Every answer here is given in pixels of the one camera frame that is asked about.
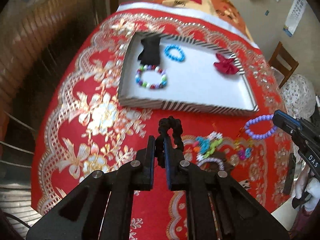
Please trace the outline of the white gloved hand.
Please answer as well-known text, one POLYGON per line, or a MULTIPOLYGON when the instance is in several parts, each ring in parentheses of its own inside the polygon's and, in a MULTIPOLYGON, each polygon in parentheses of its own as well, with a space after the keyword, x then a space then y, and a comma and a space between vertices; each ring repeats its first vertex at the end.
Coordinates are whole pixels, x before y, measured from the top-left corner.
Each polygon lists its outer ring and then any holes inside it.
POLYGON ((310 170, 310 167, 306 165, 295 183, 292 197, 300 199, 304 192, 311 194, 310 199, 304 204, 304 209, 307 212, 312 212, 319 202, 319 188, 320 186, 318 179, 314 176, 313 172, 310 170))

